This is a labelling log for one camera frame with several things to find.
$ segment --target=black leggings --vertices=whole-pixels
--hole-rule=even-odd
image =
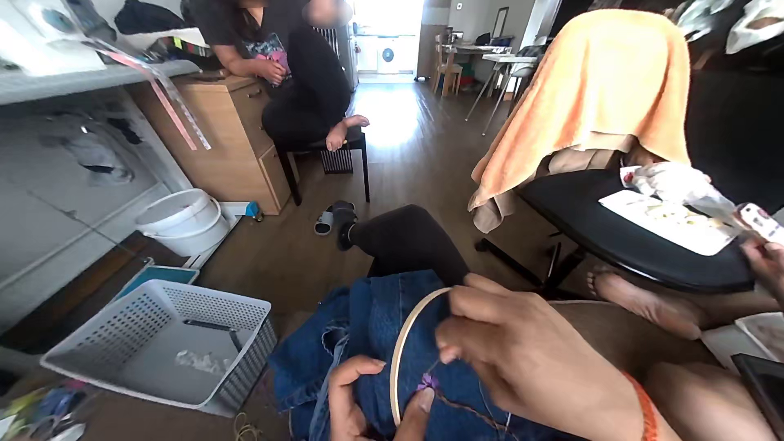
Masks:
[[[351,90],[337,55],[312,27],[290,34],[287,54],[292,84],[264,108],[262,123],[279,151],[296,151],[323,140],[343,120]]]
[[[468,274],[455,244],[421,206],[404,206],[355,224],[349,238],[375,258],[368,277],[432,269],[446,286],[454,286]]]

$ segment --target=washing machine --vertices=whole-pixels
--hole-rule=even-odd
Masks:
[[[395,36],[379,36],[378,39],[378,57],[379,57],[379,73],[380,74],[398,74],[400,73],[400,39],[398,35]]]

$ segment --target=orange towel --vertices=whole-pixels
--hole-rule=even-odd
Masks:
[[[690,164],[684,121],[688,48],[664,16],[600,9],[569,21],[471,177],[471,211],[515,188],[542,159],[600,133],[632,134],[667,161]]]

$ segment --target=dark t-shirt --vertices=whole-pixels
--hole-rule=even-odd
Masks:
[[[288,70],[285,51],[289,47],[289,34],[305,25],[302,9],[307,2],[268,0],[261,26],[234,0],[191,0],[191,11],[207,44],[234,46],[243,58],[270,58]]]

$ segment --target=doorway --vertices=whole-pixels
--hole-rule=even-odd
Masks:
[[[412,82],[424,0],[350,0],[359,82]]]

